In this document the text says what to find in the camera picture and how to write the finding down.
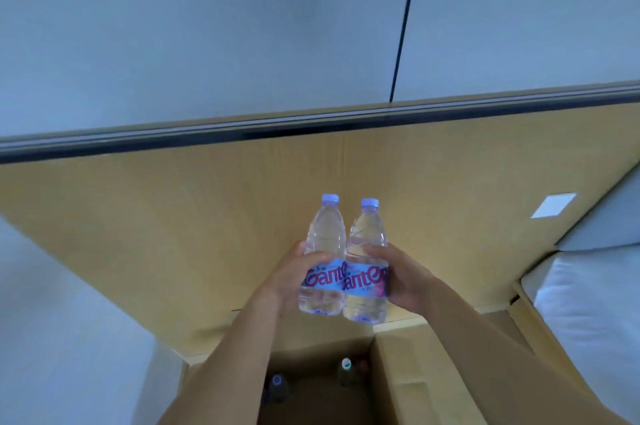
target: open cardboard box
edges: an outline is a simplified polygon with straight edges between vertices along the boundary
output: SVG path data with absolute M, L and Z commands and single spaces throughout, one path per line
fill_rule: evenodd
M 354 361 L 366 358 L 370 364 L 368 379 L 355 387 L 341 387 L 337 371 L 344 357 Z M 412 356 L 403 359 L 411 360 Z M 387 362 L 388 356 L 385 356 L 373 326 L 354 323 L 341 316 L 312 316 L 292 311 L 281 322 L 268 367 L 268 376 L 285 375 L 291 393 L 284 403 L 263 405 L 258 423 L 411 423 L 412 420 L 401 419 L 400 415 L 404 413 L 397 409 L 397 397 L 393 396 L 391 388 L 393 377 Z M 423 408 L 424 398 L 415 397 L 417 407 L 404 407 L 410 413 L 410 409 L 415 408 L 415 417 L 420 415 L 422 423 L 426 416 L 419 409 Z

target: white bed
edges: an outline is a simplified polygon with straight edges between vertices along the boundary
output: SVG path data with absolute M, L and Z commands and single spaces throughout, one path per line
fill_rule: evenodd
M 640 244 L 556 253 L 521 283 L 601 402 L 640 425 Z

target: light purple bottle cap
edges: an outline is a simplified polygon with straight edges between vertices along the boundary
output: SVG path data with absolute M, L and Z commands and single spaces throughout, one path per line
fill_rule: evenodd
M 323 194 L 322 202 L 340 202 L 340 197 L 337 194 Z
M 365 197 L 362 200 L 362 207 L 378 207 L 380 203 L 377 199 L 373 199 L 372 197 Z

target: blue label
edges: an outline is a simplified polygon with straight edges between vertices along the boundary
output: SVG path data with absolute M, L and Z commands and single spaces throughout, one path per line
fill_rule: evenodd
M 302 286 L 341 292 L 344 284 L 344 267 L 344 260 L 340 258 L 333 259 L 329 263 L 316 265 L 307 271 L 307 277 L 302 282 Z
M 344 293 L 358 297 L 385 298 L 389 268 L 387 266 L 346 263 Z

